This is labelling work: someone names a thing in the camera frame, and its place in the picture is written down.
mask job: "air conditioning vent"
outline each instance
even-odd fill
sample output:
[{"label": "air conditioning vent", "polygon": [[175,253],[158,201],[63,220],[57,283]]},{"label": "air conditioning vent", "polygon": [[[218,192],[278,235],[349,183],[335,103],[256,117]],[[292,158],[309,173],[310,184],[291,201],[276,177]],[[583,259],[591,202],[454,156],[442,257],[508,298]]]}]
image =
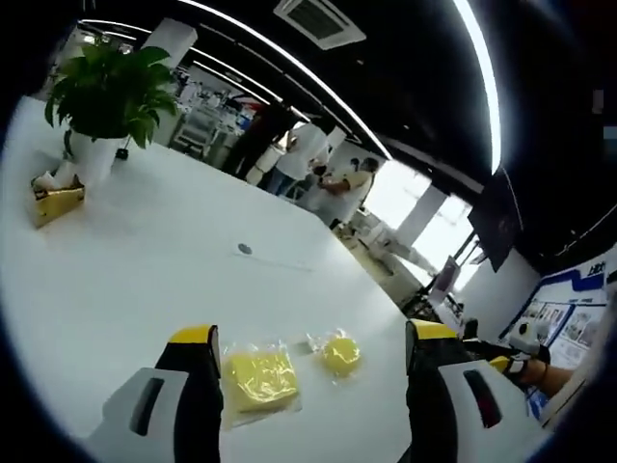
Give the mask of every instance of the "air conditioning vent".
[{"label": "air conditioning vent", "polygon": [[327,0],[282,0],[274,13],[322,50],[366,39],[366,35]]}]

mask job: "white pillar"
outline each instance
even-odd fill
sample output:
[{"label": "white pillar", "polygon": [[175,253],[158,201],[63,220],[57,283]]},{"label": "white pillar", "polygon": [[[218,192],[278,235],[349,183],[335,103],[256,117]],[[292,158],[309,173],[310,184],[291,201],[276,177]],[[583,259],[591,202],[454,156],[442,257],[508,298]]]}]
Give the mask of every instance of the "white pillar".
[{"label": "white pillar", "polygon": [[396,240],[403,246],[411,248],[446,198],[447,195],[442,190],[431,184],[396,230],[394,234]]},{"label": "white pillar", "polygon": [[162,63],[175,68],[197,40],[197,31],[191,26],[166,17],[150,34],[144,47],[158,46],[166,50],[170,57]]}]

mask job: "plastic bag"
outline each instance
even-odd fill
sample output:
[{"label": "plastic bag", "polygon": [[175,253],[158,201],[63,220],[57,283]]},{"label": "plastic bag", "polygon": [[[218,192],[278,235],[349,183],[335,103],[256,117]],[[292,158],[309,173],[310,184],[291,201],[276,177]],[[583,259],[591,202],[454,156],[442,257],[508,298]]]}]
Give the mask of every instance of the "plastic bag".
[{"label": "plastic bag", "polygon": [[226,349],[222,366],[224,426],[254,422],[283,410],[300,410],[298,378],[286,346]]},{"label": "plastic bag", "polygon": [[308,336],[308,344],[318,356],[322,367],[335,379],[348,378],[362,363],[360,348],[343,330],[325,337]]}]

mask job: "green leaves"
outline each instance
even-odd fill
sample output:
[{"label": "green leaves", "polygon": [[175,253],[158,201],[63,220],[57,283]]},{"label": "green leaves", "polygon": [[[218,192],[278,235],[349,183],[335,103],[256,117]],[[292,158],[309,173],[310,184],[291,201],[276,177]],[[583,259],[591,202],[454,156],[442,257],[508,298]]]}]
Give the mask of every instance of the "green leaves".
[{"label": "green leaves", "polygon": [[146,47],[124,55],[108,43],[83,47],[84,56],[60,69],[45,106],[45,119],[54,125],[67,120],[74,130],[93,138],[133,137],[144,148],[160,124],[157,111],[175,114],[174,97],[161,87],[173,82],[159,63],[169,57],[162,48]]}]

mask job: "jeans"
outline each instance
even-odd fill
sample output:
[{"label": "jeans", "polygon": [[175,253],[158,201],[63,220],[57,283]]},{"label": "jeans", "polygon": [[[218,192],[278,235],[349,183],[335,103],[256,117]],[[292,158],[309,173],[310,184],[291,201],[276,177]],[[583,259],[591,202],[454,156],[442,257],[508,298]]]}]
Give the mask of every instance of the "jeans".
[{"label": "jeans", "polygon": [[276,167],[272,170],[272,177],[268,184],[268,193],[274,196],[284,196],[297,180],[292,177],[286,176]]}]

